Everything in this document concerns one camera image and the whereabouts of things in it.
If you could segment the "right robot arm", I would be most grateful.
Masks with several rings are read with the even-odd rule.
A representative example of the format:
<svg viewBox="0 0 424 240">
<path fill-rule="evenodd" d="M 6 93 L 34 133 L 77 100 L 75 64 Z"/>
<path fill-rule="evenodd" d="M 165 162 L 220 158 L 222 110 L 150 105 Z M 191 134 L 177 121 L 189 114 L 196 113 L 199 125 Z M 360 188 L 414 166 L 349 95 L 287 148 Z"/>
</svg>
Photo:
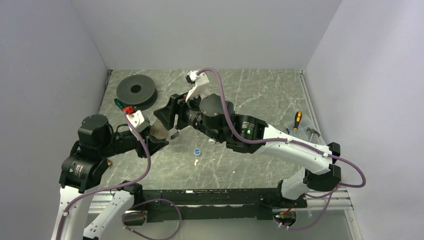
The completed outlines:
<svg viewBox="0 0 424 240">
<path fill-rule="evenodd" d="M 313 145 L 279 131 L 265 121 L 250 115 L 236 114 L 234 105 L 226 101 L 232 126 L 249 142 L 239 140 L 231 131 L 224 115 L 219 95 L 186 100 L 185 94 L 173 94 L 167 104 L 153 112 L 160 123 L 170 130 L 191 126 L 226 148 L 242 154 L 265 154 L 300 166 L 300 170 L 284 179 L 275 194 L 276 203 L 289 207 L 300 195 L 315 190 L 330 192 L 341 182 L 341 168 L 334 164 L 328 145 Z M 270 142 L 250 143 L 271 138 Z"/>
</svg>

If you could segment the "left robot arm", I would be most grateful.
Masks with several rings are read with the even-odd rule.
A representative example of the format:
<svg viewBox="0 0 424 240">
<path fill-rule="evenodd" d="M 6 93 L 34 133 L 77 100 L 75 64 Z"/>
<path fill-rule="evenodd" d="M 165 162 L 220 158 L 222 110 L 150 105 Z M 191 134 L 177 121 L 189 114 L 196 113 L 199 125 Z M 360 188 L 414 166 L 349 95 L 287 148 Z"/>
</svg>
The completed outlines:
<svg viewBox="0 0 424 240">
<path fill-rule="evenodd" d="M 125 180 L 115 187 L 116 193 L 106 208 L 85 225 L 94 191 L 100 191 L 98 185 L 109 167 L 108 158 L 132 150 L 145 158 L 169 144 L 166 139 L 151 136 L 150 128 L 142 127 L 137 135 L 130 130 L 114 131 L 102 114 L 90 115 L 82 121 L 78 140 L 61 165 L 60 203 L 53 240 L 99 240 L 113 220 L 118 220 L 126 210 L 137 210 L 143 205 L 146 198 L 142 185 Z"/>
</svg>

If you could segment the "small orange cap bottle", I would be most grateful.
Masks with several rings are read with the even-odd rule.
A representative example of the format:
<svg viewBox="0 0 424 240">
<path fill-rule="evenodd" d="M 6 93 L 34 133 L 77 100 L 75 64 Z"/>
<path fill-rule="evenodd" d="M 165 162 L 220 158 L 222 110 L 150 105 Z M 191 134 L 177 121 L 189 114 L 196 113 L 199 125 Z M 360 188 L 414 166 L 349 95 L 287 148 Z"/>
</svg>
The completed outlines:
<svg viewBox="0 0 424 240">
<path fill-rule="evenodd" d="M 166 140 L 169 136 L 169 131 L 159 120 L 155 120 L 149 129 L 149 135 L 158 140 Z"/>
</svg>

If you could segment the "blue Pocari Sweat cap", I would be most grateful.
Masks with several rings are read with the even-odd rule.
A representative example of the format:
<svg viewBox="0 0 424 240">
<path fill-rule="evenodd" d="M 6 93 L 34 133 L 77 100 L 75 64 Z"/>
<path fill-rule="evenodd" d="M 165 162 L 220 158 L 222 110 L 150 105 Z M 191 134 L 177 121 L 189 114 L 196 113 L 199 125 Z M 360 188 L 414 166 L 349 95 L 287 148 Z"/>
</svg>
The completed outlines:
<svg viewBox="0 0 424 240">
<path fill-rule="evenodd" d="M 201 150 L 200 150 L 200 149 L 196 148 L 196 149 L 193 151 L 193 153 L 194 153 L 196 156 L 200 156 L 202 152 L 201 152 Z"/>
</svg>

